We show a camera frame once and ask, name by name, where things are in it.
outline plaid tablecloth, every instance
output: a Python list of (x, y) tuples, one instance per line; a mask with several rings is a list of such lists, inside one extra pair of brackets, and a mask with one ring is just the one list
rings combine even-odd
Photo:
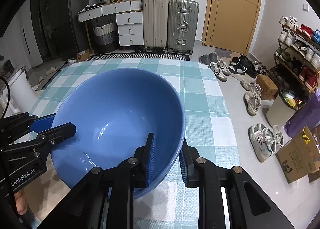
[[(217, 79), (212, 70), (196, 62), (133, 58), (74, 63), (48, 85), (30, 113), (39, 117), (55, 113), (83, 81), (122, 67), (145, 69), (167, 79), (180, 94), (185, 108), (188, 145), (196, 147), (200, 156), (217, 166), (231, 168), (240, 164), (235, 134)], [(198, 189), (185, 188), (177, 160), (158, 187), (135, 201), (135, 228), (196, 229), (198, 199)]]

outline drawer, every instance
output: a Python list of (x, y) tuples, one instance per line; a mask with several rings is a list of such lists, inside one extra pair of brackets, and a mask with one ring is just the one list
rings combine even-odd
[(84, 11), (78, 14), (78, 21), (79, 23), (92, 19), (92, 18), (96, 18), (96, 17), (100, 17), (102, 16), (102, 8), (101, 7), (97, 7), (94, 9), (90, 9), (88, 11)]
[(130, 24), (118, 26), (119, 36), (143, 34), (143, 24)]
[(116, 19), (118, 26), (142, 23), (142, 11), (117, 14)]
[(102, 6), (102, 15), (110, 15), (114, 13), (126, 12), (131, 10), (130, 1), (119, 2), (115, 4)]
[(120, 46), (143, 45), (143, 34), (119, 36)]

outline light switch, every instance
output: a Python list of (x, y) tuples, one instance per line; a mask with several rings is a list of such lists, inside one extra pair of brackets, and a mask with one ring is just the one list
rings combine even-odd
[(303, 4), (303, 10), (309, 11), (309, 4)]

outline blue bowl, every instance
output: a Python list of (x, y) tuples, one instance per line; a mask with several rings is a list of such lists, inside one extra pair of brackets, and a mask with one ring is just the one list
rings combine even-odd
[(116, 167), (156, 136), (153, 179), (135, 198), (153, 190), (167, 175), (181, 150), (185, 113), (179, 95), (163, 77), (136, 68), (95, 75), (61, 104), (52, 123), (76, 126), (73, 138), (51, 151), (53, 165), (69, 188), (93, 167)]

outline cardboard box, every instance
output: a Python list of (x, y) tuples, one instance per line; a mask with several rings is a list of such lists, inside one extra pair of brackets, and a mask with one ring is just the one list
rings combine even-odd
[(270, 101), (278, 91), (278, 87), (274, 84), (270, 77), (266, 75), (259, 74), (256, 79), (256, 83), (259, 84), (263, 89), (261, 93), (261, 100)]
[[(303, 135), (306, 135), (309, 140), (306, 141)], [(307, 126), (279, 150), (276, 157), (288, 183), (316, 172), (320, 167), (320, 161), (318, 161), (320, 160), (320, 153)]]
[(77, 53), (77, 61), (82, 62), (90, 58), (90, 50), (85, 50)]

